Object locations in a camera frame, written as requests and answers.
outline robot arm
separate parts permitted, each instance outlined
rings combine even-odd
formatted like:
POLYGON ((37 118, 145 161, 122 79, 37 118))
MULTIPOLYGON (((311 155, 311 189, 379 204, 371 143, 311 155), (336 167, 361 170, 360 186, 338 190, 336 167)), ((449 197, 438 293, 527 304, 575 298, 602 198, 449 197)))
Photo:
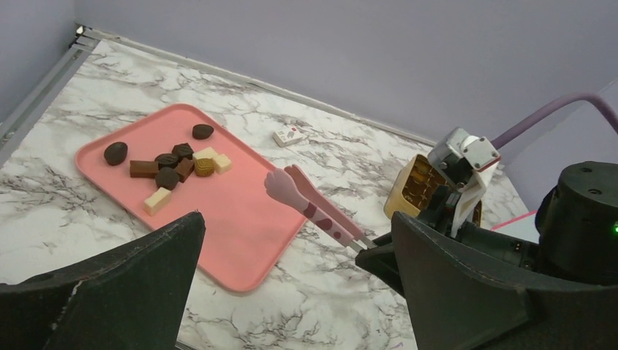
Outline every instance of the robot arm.
POLYGON ((459 192, 459 198, 452 198, 456 205, 448 233, 455 238, 487 191, 501 156, 485 137, 455 128, 430 151, 427 159, 459 192))

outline dark chocolate truffle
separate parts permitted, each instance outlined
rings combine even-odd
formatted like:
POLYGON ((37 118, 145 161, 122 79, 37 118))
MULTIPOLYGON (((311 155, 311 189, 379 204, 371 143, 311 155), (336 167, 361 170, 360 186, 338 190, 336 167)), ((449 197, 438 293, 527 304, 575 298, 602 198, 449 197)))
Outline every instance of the dark chocolate truffle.
POLYGON ((180 160, 186 158, 188 160, 193 159, 193 148, 189 144, 177 144, 172 149, 172 153, 179 156, 180 160))
POLYGON ((197 124, 193 127, 193 138, 197 140, 206 140, 211 137, 214 132, 214 128, 206 124, 197 124))
POLYGON ((124 142, 114 142, 110 144, 103 152, 105 161, 111 166, 118 166, 127 159, 127 151, 129 147, 124 142))
POLYGON ((159 169, 175 168, 180 163, 180 158, 173 153, 163 153, 158 155, 154 161, 159 163, 159 169))
POLYGON ((157 176, 154 177, 157 187, 164 187, 170 191, 176 188, 178 181, 180 181, 180 176, 172 168, 162 168, 157 176))

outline tongs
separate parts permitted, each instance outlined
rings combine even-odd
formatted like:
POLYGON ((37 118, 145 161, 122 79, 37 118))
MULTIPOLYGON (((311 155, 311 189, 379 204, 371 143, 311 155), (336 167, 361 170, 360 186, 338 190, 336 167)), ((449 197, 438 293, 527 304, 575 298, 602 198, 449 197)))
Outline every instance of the tongs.
POLYGON ((342 246, 349 246, 356 252, 376 247, 352 219, 313 186, 298 166, 270 171, 264 186, 272 199, 296 209, 342 246))

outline marble countertop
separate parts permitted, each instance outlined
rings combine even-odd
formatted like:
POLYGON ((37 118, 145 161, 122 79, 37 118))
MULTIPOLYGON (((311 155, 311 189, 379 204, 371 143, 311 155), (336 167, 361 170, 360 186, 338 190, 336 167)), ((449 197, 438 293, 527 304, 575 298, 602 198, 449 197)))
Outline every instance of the marble countertop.
MULTIPOLYGON (((206 74, 101 42, 0 171, 0 282, 15 284, 141 237, 149 230, 74 167, 83 145, 174 103, 211 115, 276 166, 298 164, 369 236, 402 166, 429 147, 206 74), (308 136, 279 148, 270 134, 308 136)), ((485 227, 526 213, 498 173, 485 227)), ((351 249, 307 224, 249 295, 196 272, 179 338, 198 349, 416 349, 405 300, 359 270, 351 249)))

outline purple cable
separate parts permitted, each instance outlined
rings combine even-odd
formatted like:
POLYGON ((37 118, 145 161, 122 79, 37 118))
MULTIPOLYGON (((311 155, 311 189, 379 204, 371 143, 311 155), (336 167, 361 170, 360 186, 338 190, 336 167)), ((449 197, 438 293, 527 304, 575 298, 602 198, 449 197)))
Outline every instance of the purple cable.
POLYGON ((505 144, 513 141, 514 138, 524 133, 524 131, 528 130, 548 115, 556 112, 567 104, 572 104, 577 101, 590 102, 605 117, 609 125, 611 125, 614 131, 616 131, 616 134, 618 134, 618 117, 616 117, 616 113, 614 113, 614 110, 611 109, 607 102, 605 102, 599 95, 593 93, 572 93, 556 98, 554 101, 551 101, 541 107, 539 110, 533 114, 530 114, 512 128, 502 133, 502 135, 496 137, 491 144, 496 149, 501 149, 505 144))

